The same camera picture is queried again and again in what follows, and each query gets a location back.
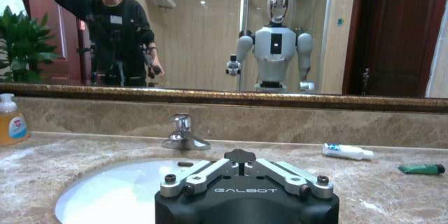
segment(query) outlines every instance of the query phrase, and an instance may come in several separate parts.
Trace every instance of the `marble countertop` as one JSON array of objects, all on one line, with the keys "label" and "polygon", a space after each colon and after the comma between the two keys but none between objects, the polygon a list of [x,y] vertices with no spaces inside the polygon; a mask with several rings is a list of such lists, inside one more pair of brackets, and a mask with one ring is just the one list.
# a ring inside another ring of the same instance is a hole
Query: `marble countertop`
[{"label": "marble countertop", "polygon": [[0,223],[59,223],[58,197],[83,175],[115,162],[151,157],[216,160],[242,148],[328,175],[340,197],[340,223],[448,223],[448,175],[406,175],[400,164],[448,165],[448,150],[372,147],[371,162],[326,157],[320,145],[211,141],[208,151],[162,148],[160,138],[34,133],[0,147]]}]

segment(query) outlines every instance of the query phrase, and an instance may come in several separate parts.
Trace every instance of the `sink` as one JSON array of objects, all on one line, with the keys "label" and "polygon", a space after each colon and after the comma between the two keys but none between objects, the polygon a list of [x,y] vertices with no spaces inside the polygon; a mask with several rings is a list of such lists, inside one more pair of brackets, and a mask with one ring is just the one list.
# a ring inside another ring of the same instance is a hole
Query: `sink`
[{"label": "sink", "polygon": [[188,167],[191,159],[150,159],[110,166],[82,178],[58,200],[55,214],[63,224],[155,223],[155,194],[160,180]]}]

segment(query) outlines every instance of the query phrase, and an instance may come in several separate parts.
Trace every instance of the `pump dispenser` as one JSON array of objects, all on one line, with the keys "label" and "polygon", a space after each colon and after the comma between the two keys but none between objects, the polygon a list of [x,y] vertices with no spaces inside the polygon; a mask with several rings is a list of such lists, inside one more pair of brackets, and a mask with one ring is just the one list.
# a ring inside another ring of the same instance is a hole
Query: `pump dispenser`
[{"label": "pump dispenser", "polygon": [[14,96],[0,94],[0,146],[16,144],[30,137],[26,120],[12,101]]}]

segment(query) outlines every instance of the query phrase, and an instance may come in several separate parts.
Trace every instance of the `gold mirror frame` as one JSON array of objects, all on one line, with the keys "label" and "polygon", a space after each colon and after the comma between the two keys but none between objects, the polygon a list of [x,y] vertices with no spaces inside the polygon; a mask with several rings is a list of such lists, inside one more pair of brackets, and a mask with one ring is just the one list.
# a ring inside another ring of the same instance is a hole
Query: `gold mirror frame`
[{"label": "gold mirror frame", "polygon": [[0,92],[11,92],[22,97],[448,113],[448,99],[92,87],[24,83],[0,83]]}]

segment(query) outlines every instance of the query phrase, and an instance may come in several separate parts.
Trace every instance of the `faucet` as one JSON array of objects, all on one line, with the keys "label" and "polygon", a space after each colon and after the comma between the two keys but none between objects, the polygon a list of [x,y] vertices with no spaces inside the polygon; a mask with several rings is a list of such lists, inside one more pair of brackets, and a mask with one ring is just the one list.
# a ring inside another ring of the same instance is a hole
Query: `faucet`
[{"label": "faucet", "polygon": [[176,130],[163,141],[163,147],[178,150],[208,150],[210,142],[204,141],[191,132],[191,116],[188,114],[175,114],[171,121],[176,125]]}]

